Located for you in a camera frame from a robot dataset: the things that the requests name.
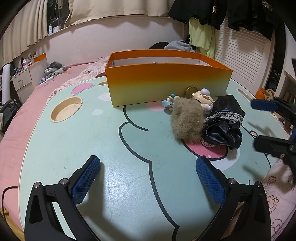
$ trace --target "white shutter door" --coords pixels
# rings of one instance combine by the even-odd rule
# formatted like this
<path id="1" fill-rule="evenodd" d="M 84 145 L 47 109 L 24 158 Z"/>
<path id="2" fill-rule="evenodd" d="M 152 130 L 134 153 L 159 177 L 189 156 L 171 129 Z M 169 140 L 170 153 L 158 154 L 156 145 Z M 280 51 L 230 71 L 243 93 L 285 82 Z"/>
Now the white shutter door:
<path id="1" fill-rule="evenodd" d="M 262 34 L 245 28 L 239 31 L 229 28 L 228 13 L 220 30 L 215 30 L 214 59 L 232 69 L 231 78 L 253 95 L 266 75 L 270 52 L 271 42 Z"/>

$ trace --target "curtain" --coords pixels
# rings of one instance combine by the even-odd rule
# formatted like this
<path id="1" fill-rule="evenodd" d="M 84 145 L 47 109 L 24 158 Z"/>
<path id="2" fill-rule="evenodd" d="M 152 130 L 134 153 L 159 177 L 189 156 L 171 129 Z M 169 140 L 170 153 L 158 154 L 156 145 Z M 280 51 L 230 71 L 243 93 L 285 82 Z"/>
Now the curtain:
<path id="1" fill-rule="evenodd" d="M 47 36 L 48 0 L 31 0 L 15 16 L 0 40 L 0 67 Z"/>
<path id="2" fill-rule="evenodd" d="M 143 14 L 166 16 L 174 0 L 69 0 L 65 27 L 109 16 Z"/>

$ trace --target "cardboard box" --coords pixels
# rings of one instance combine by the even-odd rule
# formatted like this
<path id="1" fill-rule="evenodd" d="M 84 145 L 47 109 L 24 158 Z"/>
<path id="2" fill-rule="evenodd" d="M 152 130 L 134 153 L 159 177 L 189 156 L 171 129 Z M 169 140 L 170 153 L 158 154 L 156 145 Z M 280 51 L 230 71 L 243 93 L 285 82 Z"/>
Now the cardboard box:
<path id="1" fill-rule="evenodd" d="M 131 50 L 112 53 L 106 77 L 113 107 L 184 96 L 189 86 L 225 95 L 232 70 L 200 53 Z"/>

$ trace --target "plush toy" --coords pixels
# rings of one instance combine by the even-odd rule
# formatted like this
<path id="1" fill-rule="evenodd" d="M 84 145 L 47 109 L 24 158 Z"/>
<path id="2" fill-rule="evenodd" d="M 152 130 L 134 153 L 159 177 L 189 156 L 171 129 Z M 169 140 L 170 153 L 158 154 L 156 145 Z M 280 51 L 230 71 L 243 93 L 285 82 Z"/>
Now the plush toy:
<path id="1" fill-rule="evenodd" d="M 199 142 L 203 123 L 204 111 L 198 101 L 182 97 L 174 100 L 171 124 L 175 139 Z"/>
<path id="2" fill-rule="evenodd" d="M 201 89 L 201 91 L 193 93 L 192 97 L 202 104 L 202 108 L 205 110 L 205 112 L 212 111 L 214 101 L 207 89 Z"/>
<path id="3" fill-rule="evenodd" d="M 163 107 L 167 107 L 170 111 L 172 111 L 174 107 L 174 101 L 178 98 L 179 96 L 170 94 L 166 100 L 162 101 Z"/>

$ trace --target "white bottle with green cap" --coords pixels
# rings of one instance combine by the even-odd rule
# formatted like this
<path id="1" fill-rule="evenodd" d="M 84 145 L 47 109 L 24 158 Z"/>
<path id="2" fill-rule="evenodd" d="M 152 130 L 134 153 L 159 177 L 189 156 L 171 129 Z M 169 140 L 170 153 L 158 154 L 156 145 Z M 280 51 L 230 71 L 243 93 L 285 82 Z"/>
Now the white bottle with green cap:
<path id="1" fill-rule="evenodd" d="M 48 32 L 49 32 L 49 35 L 52 34 L 52 25 L 50 24 L 49 27 L 48 27 Z"/>

